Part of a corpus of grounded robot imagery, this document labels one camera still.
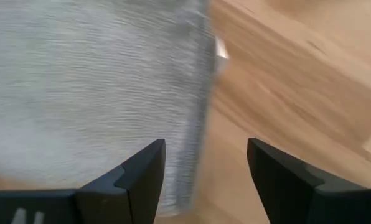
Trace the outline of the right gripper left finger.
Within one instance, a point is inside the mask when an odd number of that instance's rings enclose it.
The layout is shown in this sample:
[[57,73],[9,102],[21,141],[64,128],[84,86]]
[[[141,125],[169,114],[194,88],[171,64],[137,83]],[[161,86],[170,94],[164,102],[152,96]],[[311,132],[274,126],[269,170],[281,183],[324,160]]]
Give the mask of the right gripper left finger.
[[78,189],[0,190],[0,224],[154,224],[165,161],[157,139]]

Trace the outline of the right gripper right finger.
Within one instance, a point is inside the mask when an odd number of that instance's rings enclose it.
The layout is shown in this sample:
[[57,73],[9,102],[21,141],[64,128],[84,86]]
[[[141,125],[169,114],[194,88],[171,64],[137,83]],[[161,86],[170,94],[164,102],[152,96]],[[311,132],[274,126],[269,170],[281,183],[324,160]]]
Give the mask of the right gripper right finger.
[[247,160],[270,224],[371,224],[371,189],[257,138]]

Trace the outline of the grey microfiber towel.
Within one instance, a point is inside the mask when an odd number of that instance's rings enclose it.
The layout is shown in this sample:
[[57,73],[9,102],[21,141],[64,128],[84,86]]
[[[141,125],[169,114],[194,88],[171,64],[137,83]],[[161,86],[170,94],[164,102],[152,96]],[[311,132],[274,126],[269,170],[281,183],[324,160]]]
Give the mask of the grey microfiber towel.
[[209,0],[0,0],[0,180],[86,184],[166,141],[159,211],[192,207],[217,76]]

